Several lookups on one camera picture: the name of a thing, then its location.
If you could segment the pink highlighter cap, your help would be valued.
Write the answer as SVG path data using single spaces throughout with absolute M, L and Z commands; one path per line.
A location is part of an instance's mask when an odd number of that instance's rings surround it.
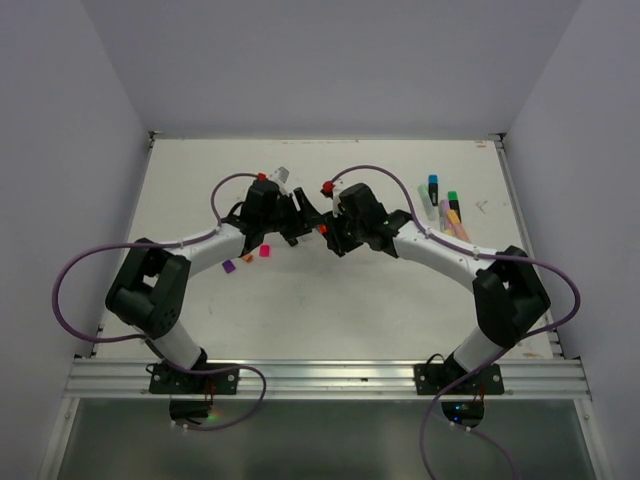
M 260 246 L 259 255 L 261 257 L 269 257 L 271 254 L 271 247 L 269 245 L 263 244 Z

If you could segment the purple highlighter cap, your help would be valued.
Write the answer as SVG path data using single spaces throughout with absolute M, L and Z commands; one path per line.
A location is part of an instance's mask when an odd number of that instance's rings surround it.
M 222 267 L 227 274 L 230 274 L 236 270 L 236 267 L 231 260 L 224 261 L 222 263 Z

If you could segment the mint green highlighter pen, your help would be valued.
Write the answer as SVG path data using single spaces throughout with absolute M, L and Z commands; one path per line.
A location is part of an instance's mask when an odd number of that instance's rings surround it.
M 436 207 L 432 204 L 427 185 L 424 183 L 420 184 L 417 188 L 417 192 L 428 220 L 435 222 L 438 218 L 437 211 Z

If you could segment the blue highlighter pen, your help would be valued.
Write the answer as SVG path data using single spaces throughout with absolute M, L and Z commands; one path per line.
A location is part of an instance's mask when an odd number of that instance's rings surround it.
M 436 174 L 428 176 L 427 189 L 431 204 L 437 206 L 439 204 L 439 177 Z

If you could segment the yellow pastel highlighter pen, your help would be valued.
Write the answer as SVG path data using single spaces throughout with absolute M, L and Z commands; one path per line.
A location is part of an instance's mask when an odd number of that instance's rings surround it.
M 449 209 L 446 212 L 449 224 L 454 232 L 454 235 L 457 239 L 462 240 L 464 242 L 469 242 L 470 238 L 455 210 Z

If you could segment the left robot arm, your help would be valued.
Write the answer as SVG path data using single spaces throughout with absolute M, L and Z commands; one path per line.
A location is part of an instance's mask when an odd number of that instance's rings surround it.
M 175 384 L 197 392 L 207 383 L 207 354 L 180 320 L 189 280 L 251 253 L 268 234 L 277 233 L 295 246 L 299 237 L 324 223 L 302 189 L 284 193 L 272 180 L 255 180 L 213 232 L 171 247 L 146 238 L 136 241 L 106 295 L 106 308 L 174 368 Z

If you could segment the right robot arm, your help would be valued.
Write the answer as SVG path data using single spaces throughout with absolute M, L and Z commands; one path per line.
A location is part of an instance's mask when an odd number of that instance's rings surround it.
M 324 236 L 337 255 L 368 245 L 426 266 L 473 294 L 477 326 L 444 360 L 441 374 L 454 391 L 476 386 L 480 365 L 513 348 L 551 305 L 528 256 L 515 246 L 471 254 L 466 253 L 471 246 L 459 240 L 447 247 L 442 234 L 424 233 L 410 213 L 387 212 L 364 183 L 344 188 L 328 181 L 321 193 L 333 201 L 333 210 L 325 215 Z

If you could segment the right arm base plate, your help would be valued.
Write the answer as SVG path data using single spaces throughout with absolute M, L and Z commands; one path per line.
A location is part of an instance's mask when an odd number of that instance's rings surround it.
M 445 395 L 503 395 L 505 386 L 502 372 L 497 364 L 491 364 L 469 376 L 443 363 L 418 363 L 413 365 L 413 380 L 416 393 L 422 396 L 436 395 L 454 383 Z

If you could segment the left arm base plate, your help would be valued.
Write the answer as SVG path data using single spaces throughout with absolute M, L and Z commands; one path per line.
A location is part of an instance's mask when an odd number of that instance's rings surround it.
M 235 395 L 240 378 L 238 368 L 230 364 L 208 363 L 205 370 L 220 370 L 210 375 L 187 374 L 165 363 L 148 364 L 145 368 L 151 379 L 148 391 L 156 395 Z

